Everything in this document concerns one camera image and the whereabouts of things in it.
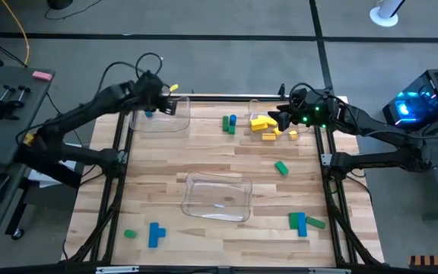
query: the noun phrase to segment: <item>gray floor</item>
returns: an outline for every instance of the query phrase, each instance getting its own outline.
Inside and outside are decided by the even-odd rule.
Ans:
[[[399,25],[393,28],[376,27],[369,22],[368,12],[376,1],[316,1],[326,36],[438,37],[435,1],[407,1],[399,12]],[[75,0],[68,12],[89,2],[92,1]],[[8,3],[28,32],[314,34],[307,0],[104,0],[86,13],[64,21],[45,20],[43,1]],[[65,12],[56,12],[55,16]],[[0,31],[17,31],[1,5]],[[0,39],[0,43],[15,55],[24,56],[23,40]],[[291,86],[298,81],[323,86],[316,44],[311,42],[31,40],[30,43],[30,65],[56,71],[50,94],[61,111],[89,100],[110,62],[134,62],[146,51],[164,57],[161,78],[169,84],[179,83],[183,92],[194,89],[201,93],[273,94],[280,83]],[[438,68],[438,44],[327,43],[326,51],[335,93],[349,96],[350,103],[374,117],[381,117],[379,110],[425,69]],[[152,69],[155,65],[150,59],[142,67]],[[132,71],[116,68],[105,84],[128,79],[133,79]],[[45,102],[36,122],[55,114]],[[84,143],[90,141],[93,126],[90,123],[78,130]],[[69,135],[68,141],[77,140]],[[358,141],[363,153],[392,149],[373,139]],[[386,262],[406,267],[410,255],[438,254],[438,221],[421,221],[422,213],[438,206],[432,174],[409,174],[399,169],[369,170],[367,174]],[[60,259],[74,201],[71,190],[55,191],[62,197],[57,204],[37,202],[39,205],[25,215],[22,226],[27,235],[21,241],[13,242],[0,232],[0,267],[54,263]]]

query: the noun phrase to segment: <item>computer tower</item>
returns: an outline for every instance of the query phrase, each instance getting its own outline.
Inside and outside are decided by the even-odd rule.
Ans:
[[[417,131],[438,120],[438,69],[429,69],[383,107],[389,125]]]

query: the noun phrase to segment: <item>blue t-shaped block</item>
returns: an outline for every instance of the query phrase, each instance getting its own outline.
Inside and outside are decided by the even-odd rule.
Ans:
[[[160,228],[158,223],[150,223],[150,237],[148,238],[148,248],[158,247],[158,238],[165,237],[167,231]]]

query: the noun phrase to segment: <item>blue glowing light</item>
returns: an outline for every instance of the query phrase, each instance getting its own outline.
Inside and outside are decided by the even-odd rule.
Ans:
[[[405,119],[400,119],[395,123],[395,126],[398,125],[401,122],[416,122],[417,119],[415,118],[405,118]]]
[[[399,104],[398,111],[400,112],[400,114],[403,114],[403,115],[408,115],[410,113],[408,111],[407,105],[405,105],[405,104]]]

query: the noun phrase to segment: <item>blue block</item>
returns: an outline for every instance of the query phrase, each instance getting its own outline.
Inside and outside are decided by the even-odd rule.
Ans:
[[[157,248],[158,238],[165,237],[166,233],[167,231],[165,230],[165,228],[160,228],[158,223],[150,223],[150,237],[148,238],[148,248]]]
[[[305,213],[298,212],[298,237],[307,237],[307,223]]]
[[[229,126],[235,126],[236,125],[236,115],[231,115],[229,117]]]

